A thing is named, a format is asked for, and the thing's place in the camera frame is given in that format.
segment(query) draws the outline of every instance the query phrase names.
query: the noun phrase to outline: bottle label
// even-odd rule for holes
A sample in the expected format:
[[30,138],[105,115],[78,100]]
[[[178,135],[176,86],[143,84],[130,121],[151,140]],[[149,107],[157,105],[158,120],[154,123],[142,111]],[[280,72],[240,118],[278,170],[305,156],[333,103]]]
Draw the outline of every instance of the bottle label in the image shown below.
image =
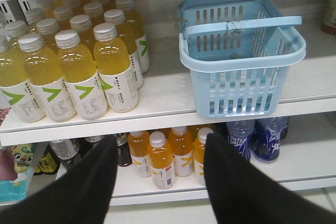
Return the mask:
[[120,73],[111,76],[100,74],[103,89],[109,106],[117,112],[125,112],[138,103],[138,92],[135,88],[131,65]]
[[65,84],[81,117],[96,119],[105,113],[107,103],[98,72],[85,81]]
[[25,122],[35,122],[45,114],[38,104],[29,80],[11,87],[0,87],[15,113]]
[[143,178],[149,177],[151,175],[151,169],[148,164],[148,155],[145,157],[135,157],[131,154],[131,157],[135,173]]
[[205,186],[203,164],[197,162],[197,160],[194,159],[194,167],[196,181],[199,182],[201,185]]
[[76,114],[62,78],[47,85],[31,86],[50,119],[64,121]]
[[138,47],[141,71],[145,73],[150,66],[146,34],[140,39],[136,39],[135,42]]
[[174,162],[166,168],[157,169],[151,167],[152,180],[159,189],[168,189],[175,183]]
[[194,170],[193,151],[184,156],[173,155],[175,172],[177,176],[188,176]]

